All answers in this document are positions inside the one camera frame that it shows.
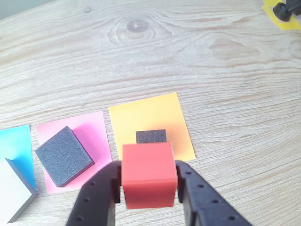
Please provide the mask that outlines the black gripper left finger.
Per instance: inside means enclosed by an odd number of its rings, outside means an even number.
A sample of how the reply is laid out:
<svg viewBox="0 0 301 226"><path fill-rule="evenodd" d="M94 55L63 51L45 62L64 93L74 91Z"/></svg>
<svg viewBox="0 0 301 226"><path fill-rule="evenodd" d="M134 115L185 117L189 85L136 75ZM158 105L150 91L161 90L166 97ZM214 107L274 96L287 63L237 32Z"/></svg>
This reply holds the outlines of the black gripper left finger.
<svg viewBox="0 0 301 226"><path fill-rule="evenodd" d="M115 205L120 203L121 161L99 170L81 188L68 226L114 226Z"/></svg>

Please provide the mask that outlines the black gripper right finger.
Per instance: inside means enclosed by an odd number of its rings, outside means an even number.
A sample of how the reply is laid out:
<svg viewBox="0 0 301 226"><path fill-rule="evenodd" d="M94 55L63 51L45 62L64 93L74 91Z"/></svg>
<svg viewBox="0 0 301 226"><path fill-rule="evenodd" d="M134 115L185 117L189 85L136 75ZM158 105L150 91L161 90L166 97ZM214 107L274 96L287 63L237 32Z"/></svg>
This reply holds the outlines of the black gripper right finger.
<svg viewBox="0 0 301 226"><path fill-rule="evenodd" d="M178 199L187 226L250 226L192 167L176 161Z"/></svg>

